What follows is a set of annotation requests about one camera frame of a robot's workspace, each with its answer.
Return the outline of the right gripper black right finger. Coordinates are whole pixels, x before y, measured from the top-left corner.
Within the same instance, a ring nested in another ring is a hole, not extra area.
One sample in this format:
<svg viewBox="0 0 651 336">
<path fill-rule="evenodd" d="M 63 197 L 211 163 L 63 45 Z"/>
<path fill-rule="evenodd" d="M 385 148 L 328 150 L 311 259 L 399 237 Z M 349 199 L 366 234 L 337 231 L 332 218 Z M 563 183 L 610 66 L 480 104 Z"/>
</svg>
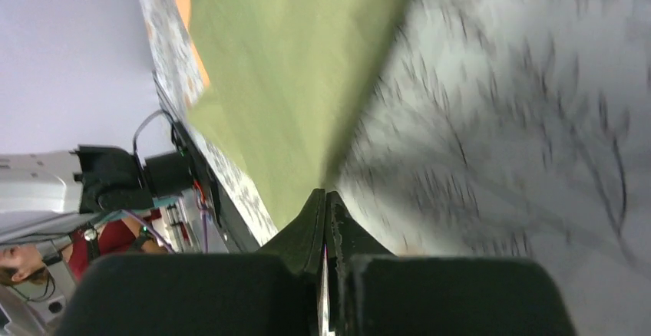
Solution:
<svg viewBox="0 0 651 336">
<path fill-rule="evenodd" d="M 525 259 L 399 257 L 326 196 L 329 327 L 338 335 L 574 335 L 560 291 Z"/>
</svg>

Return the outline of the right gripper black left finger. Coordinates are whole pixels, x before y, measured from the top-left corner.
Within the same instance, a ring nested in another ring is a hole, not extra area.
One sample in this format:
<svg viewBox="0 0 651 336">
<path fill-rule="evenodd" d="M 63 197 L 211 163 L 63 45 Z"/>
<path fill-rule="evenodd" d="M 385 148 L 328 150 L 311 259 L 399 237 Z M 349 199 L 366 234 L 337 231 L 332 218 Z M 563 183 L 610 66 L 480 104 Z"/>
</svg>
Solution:
<svg viewBox="0 0 651 336">
<path fill-rule="evenodd" d="M 326 193 L 254 253 L 118 254 L 85 272 L 58 335 L 308 335 Z"/>
</svg>

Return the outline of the brown kraft wrapping paper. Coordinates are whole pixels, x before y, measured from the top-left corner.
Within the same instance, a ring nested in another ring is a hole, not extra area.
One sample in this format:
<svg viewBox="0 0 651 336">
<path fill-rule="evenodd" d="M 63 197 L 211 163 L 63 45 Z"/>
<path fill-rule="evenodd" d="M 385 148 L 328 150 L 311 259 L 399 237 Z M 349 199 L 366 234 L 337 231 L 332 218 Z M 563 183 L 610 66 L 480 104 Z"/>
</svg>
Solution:
<svg viewBox="0 0 651 336">
<path fill-rule="evenodd" d="M 205 87 L 191 124 L 286 226 L 328 186 L 408 0 L 177 0 Z"/>
</svg>

